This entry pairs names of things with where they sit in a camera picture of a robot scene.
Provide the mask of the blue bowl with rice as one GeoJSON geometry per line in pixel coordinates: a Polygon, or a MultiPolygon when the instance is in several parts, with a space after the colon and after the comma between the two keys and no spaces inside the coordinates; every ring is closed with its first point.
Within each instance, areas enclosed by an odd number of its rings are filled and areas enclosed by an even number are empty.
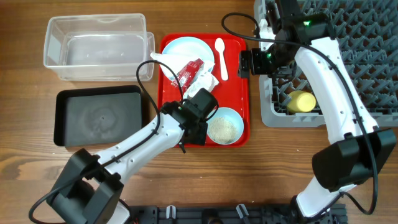
{"type": "Polygon", "coordinates": [[[244,121],[232,108],[219,108],[207,124],[207,136],[216,144],[233,145],[243,136],[244,121]]]}

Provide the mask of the yellow plastic cup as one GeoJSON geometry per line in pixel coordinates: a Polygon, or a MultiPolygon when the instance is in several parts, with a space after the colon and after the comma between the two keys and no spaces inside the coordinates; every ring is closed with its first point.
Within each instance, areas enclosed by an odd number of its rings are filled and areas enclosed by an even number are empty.
{"type": "Polygon", "coordinates": [[[316,106],[316,98],[313,94],[295,90],[289,93],[290,101],[287,104],[287,109],[290,113],[308,113],[316,106]]]}

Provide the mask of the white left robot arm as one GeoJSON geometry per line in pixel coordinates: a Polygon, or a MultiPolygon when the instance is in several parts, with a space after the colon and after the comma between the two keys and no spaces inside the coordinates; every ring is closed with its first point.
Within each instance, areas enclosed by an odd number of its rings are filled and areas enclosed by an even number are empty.
{"type": "Polygon", "coordinates": [[[127,223],[131,213],[120,200],[125,183],[174,146],[203,145],[206,120],[217,105],[195,99],[166,103],[151,123],[119,144],[96,154],[80,149],[45,201],[66,223],[127,223]]]}

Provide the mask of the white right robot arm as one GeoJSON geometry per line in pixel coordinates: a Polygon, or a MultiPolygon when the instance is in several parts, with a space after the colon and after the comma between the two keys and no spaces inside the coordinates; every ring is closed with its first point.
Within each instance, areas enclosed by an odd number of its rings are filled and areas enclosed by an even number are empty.
{"type": "Polygon", "coordinates": [[[390,129],[381,130],[365,109],[341,59],[335,29],[323,13],[307,16],[298,9],[270,9],[267,32],[256,34],[265,50],[242,52],[244,73],[274,76],[295,63],[310,83],[323,113],[330,145],[312,158],[313,179],[292,200],[292,218],[299,223],[318,220],[340,197],[378,175],[396,145],[390,129]]]}

